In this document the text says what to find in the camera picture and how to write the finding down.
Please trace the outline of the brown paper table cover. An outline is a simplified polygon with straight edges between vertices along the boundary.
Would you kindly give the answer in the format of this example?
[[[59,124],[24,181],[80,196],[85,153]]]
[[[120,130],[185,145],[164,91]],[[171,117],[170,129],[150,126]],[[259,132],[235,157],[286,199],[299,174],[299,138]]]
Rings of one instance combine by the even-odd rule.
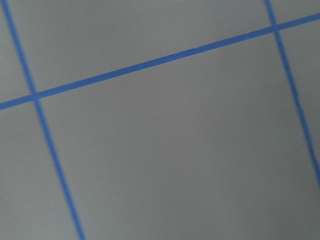
[[[317,240],[317,0],[3,0],[3,240]]]

